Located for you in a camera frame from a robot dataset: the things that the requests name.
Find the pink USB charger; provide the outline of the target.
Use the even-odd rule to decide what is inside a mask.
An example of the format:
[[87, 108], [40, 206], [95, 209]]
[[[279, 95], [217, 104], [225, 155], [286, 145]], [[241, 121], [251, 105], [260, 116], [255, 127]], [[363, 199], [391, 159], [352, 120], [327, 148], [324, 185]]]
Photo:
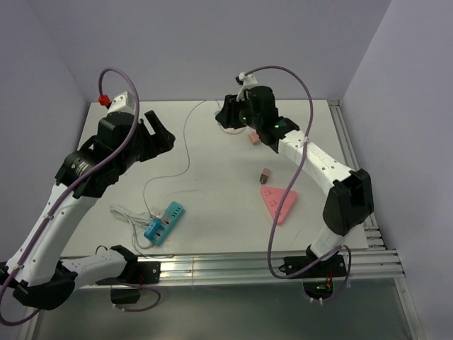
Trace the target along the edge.
[[248, 139], [252, 145], [260, 144], [259, 135], [256, 132], [251, 132], [248, 134]]

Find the pink triangular power strip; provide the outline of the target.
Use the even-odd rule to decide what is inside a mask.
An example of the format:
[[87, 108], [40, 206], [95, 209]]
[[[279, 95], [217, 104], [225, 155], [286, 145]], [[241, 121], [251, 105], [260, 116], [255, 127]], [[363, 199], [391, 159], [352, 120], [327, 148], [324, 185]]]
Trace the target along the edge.
[[[262, 186], [260, 188], [261, 198], [263, 199], [263, 202], [265, 203], [265, 206], [272, 219], [274, 219], [277, 214], [277, 209], [284, 193], [285, 189], [283, 188], [276, 188], [272, 186]], [[285, 222], [293, 205], [297, 202], [297, 199], [298, 193], [296, 191], [290, 191], [287, 194], [287, 197], [283, 203], [279, 217], [277, 219], [277, 226], [280, 226]]]

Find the blue square plug adapter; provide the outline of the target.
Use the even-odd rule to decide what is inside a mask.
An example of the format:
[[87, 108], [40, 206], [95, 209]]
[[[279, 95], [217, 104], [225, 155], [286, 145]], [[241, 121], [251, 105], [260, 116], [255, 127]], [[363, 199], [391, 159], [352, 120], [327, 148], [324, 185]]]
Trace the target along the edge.
[[157, 237], [160, 236], [161, 232], [161, 220], [159, 218], [154, 218], [148, 227], [144, 231], [144, 237], [148, 239], [149, 241], [152, 241], [153, 239], [156, 239]]

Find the teal power strip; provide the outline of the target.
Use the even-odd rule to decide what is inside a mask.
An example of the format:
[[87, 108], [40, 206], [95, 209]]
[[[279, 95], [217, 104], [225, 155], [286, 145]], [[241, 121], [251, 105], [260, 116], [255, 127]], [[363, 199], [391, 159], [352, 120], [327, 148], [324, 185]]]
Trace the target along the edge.
[[184, 207], [175, 201], [166, 208], [161, 217], [154, 217], [144, 231], [144, 238], [153, 246], [160, 247], [184, 215]]

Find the light blue USB charger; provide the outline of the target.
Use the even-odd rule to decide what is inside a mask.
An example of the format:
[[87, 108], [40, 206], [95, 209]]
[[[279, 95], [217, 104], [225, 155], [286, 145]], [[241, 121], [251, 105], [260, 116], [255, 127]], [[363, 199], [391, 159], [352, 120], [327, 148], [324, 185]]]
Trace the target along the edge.
[[160, 219], [161, 225], [162, 225], [162, 226], [168, 226], [168, 225], [170, 225], [171, 222], [172, 222], [171, 217], [167, 216], [164, 212], [161, 212], [161, 213], [158, 215], [158, 218]]

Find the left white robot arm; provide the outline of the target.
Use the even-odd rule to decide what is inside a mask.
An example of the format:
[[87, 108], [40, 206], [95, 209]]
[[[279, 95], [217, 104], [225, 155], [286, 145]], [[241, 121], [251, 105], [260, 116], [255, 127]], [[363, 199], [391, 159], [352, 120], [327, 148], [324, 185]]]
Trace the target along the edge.
[[118, 182], [135, 162], [145, 162], [173, 149], [175, 136], [161, 123], [154, 111], [144, 114], [154, 130], [150, 134], [138, 121], [132, 139], [114, 159], [73, 188], [56, 211], [52, 206], [77, 179], [88, 173], [120, 146], [132, 126], [134, 115], [124, 112], [107, 114], [98, 123], [97, 133], [80, 149], [68, 155], [59, 171], [42, 216], [47, 225], [28, 252], [23, 264], [18, 261], [28, 242], [7, 262], [1, 263], [1, 282], [13, 289], [22, 305], [53, 310], [85, 285], [94, 283], [133, 283], [138, 277], [137, 256], [124, 246], [112, 246], [98, 255], [62, 260], [62, 251], [86, 213], [102, 197], [107, 187]]

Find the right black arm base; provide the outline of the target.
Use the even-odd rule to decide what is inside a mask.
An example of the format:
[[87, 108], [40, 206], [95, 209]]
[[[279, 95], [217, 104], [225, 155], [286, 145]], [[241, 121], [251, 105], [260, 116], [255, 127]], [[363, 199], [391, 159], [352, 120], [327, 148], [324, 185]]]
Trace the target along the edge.
[[[286, 276], [296, 273], [308, 266], [313, 258], [310, 256], [287, 256], [279, 270]], [[350, 262], [346, 263], [344, 256], [336, 253], [327, 261], [312, 266], [305, 272], [295, 276], [294, 279], [302, 279], [303, 289], [310, 302], [317, 301], [322, 304], [331, 298], [336, 291], [335, 283], [337, 278], [345, 278], [346, 283], [350, 277]]]

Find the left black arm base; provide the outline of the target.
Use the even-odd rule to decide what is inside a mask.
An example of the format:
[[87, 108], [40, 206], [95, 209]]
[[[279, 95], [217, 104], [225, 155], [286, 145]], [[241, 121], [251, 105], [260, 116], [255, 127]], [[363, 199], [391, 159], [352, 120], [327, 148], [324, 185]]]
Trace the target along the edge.
[[[157, 284], [160, 279], [160, 263], [137, 262], [136, 266], [127, 274], [118, 278], [113, 278], [110, 285], [122, 285], [124, 288], [111, 288], [110, 301], [113, 307], [128, 312], [140, 312], [150, 310], [156, 307], [161, 300], [161, 293], [150, 285]], [[146, 295], [155, 298], [155, 301], [147, 307], [132, 308], [129, 305], [135, 305], [140, 298]]]

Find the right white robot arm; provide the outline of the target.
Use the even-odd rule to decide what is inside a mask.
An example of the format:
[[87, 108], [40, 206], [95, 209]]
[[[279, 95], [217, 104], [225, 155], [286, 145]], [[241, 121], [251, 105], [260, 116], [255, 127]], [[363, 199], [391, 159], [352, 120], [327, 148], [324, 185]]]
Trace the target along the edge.
[[227, 129], [249, 127], [275, 153], [298, 164], [326, 195], [324, 226], [309, 245], [308, 272], [322, 276], [330, 267], [330, 252], [374, 212], [371, 176], [341, 164], [313, 143], [306, 130], [279, 114], [273, 90], [254, 86], [241, 95], [229, 94], [216, 121]]

